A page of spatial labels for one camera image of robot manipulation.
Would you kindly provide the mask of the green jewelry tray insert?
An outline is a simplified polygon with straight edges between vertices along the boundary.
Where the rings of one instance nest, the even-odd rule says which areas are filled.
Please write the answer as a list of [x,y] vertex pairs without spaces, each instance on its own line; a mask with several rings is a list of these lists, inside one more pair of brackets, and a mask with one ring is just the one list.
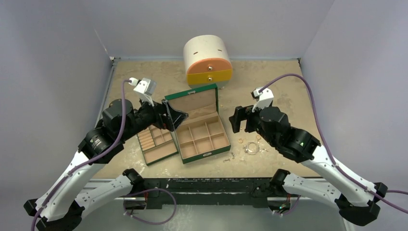
[[178,154],[170,131],[153,125],[137,134],[142,155],[147,166]]

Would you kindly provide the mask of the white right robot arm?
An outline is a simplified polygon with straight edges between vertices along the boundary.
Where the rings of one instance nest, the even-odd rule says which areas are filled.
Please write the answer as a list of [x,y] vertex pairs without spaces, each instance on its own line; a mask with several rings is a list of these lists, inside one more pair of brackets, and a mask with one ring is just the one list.
[[245,132],[256,132],[281,155],[315,171],[325,182],[302,178],[284,169],[278,169],[269,187],[274,195],[297,194],[338,209],[347,221],[365,226],[377,219],[380,206],[375,197],[384,197],[387,186],[373,183],[345,167],[336,158],[330,158],[327,149],[309,132],[292,127],[288,116],[279,108],[270,106],[253,109],[252,106],[235,108],[229,117],[232,131],[240,131],[242,121]]

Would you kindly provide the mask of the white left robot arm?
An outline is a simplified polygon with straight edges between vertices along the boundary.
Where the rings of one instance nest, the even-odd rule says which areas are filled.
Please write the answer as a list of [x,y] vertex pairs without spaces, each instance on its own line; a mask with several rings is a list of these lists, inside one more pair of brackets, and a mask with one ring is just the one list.
[[150,126],[175,131],[187,118],[187,113],[174,109],[167,100],[144,102],[139,109],[125,99],[112,101],[56,183],[40,198],[25,202],[24,209],[33,217],[31,230],[72,231],[92,211],[115,198],[140,195],[147,199],[159,191],[156,186],[147,186],[134,169],[94,190],[83,192],[83,188],[124,149],[126,140]]

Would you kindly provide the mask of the green jewelry box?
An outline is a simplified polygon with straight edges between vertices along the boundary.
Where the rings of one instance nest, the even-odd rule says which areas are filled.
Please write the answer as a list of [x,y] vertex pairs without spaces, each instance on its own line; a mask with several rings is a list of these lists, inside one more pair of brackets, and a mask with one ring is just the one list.
[[183,164],[231,149],[219,115],[218,87],[210,84],[165,96],[175,110],[188,114],[173,132]]

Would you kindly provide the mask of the small silver earring pair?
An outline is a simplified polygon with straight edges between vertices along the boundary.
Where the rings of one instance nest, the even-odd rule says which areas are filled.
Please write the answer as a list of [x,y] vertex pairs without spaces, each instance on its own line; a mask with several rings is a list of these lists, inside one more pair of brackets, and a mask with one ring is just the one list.
[[230,162],[231,160],[235,159],[235,154],[234,153],[230,153],[230,156],[226,159],[223,160],[223,162]]

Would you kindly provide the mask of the white drawer cabinet orange yellow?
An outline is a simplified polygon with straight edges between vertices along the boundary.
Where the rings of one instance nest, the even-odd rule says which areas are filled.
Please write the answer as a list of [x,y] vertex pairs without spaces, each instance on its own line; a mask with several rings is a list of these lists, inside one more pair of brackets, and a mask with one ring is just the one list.
[[233,68],[223,40],[215,35],[191,38],[183,48],[187,84],[198,88],[216,84],[222,89],[230,81]]

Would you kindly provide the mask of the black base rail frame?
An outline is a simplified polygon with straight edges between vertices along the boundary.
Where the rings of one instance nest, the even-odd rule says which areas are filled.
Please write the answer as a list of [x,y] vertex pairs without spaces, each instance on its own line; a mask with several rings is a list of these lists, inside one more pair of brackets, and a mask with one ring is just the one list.
[[125,198],[137,198],[147,209],[164,205],[250,205],[288,209],[298,198],[270,178],[145,178]]

